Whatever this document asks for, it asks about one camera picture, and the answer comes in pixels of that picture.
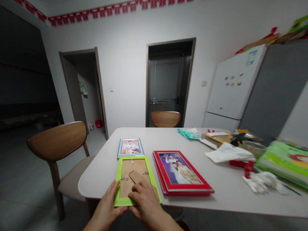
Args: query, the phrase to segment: cushion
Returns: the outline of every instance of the cushion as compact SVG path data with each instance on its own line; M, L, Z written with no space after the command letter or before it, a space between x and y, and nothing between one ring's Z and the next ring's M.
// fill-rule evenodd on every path
M82 196L78 191L78 182L81 175L90 165L95 156L89 156L85 159L79 161L61 180L58 190L68 196L78 201L86 201L85 197Z

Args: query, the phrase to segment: glass door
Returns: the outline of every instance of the glass door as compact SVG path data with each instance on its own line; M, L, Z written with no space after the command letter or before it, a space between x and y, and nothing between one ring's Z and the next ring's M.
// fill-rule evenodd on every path
M178 111L181 87L181 56L149 60L150 97L148 125L154 127L153 111Z

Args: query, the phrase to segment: wedding photo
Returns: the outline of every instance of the wedding photo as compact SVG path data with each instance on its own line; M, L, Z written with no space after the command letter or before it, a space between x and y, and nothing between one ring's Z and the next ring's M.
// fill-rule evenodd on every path
M140 153L138 139L123 140L121 155L132 154L132 153Z
M172 184L202 184L179 154L160 153L159 157Z

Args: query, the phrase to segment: photo frame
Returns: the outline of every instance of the photo frame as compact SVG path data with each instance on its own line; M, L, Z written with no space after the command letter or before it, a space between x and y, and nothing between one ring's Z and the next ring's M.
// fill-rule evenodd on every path
M125 156L144 156L140 138L120 139L117 160Z
M144 171L144 166L141 166L141 164L137 164L138 161L143 160L145 162L145 167L146 167L146 174L142 175L142 171ZM150 183L153 185L153 187L156 189L157 191L157 196L159 198L159 202L162 204L162 200L159 194L159 190L157 188L157 184L155 181L155 177L153 174L153 170L151 168L151 164L149 161L149 158L147 156L129 156L129 157L120 157L119 158L119 165L118 165L118 170L117 170L117 174L116 174L116 181L120 181L120 184L117 188L116 191L116 195L114 198L114 206L118 207L118 206L133 206L133 205L137 205L135 201L133 201L132 199L130 199L129 197L123 197L123 195L121 195L121 189L122 186L128 186L130 187L129 189L125 189L126 190L126 194L128 194L129 191L131 191L131 186L134 184L130 183L130 181L132 180L129 176L128 176L128 169L126 168L126 173L125 175L122 175L122 171L125 168L125 164L131 164L131 168L130 170L134 170L137 173L139 173L140 175L142 175L144 177L145 180L149 180Z
M164 195L209 196L214 193L180 151L154 151L153 159Z

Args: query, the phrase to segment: green photo frame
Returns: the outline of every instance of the green photo frame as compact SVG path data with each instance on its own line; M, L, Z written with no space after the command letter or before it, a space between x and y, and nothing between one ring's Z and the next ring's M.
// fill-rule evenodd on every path
M147 156L128 156L128 157L120 157L119 158L119 165L118 165L118 171L116 174L116 181L120 181L120 184L117 188L116 191L116 195L114 198L114 206L115 207L119 207L119 206L134 206L137 205L137 203L135 201L133 201L130 198L120 198L120 190L121 190L121 177L122 177L122 164L123 164L123 160L135 160L135 159L144 159L145 160L145 164L147 166L148 172L149 172L149 178L150 178L150 182L151 184L156 188L158 196L159 196L159 202L162 204L162 200L157 188L157 184L156 184L156 180L154 178L154 174L151 168L151 164L149 161L149 158Z

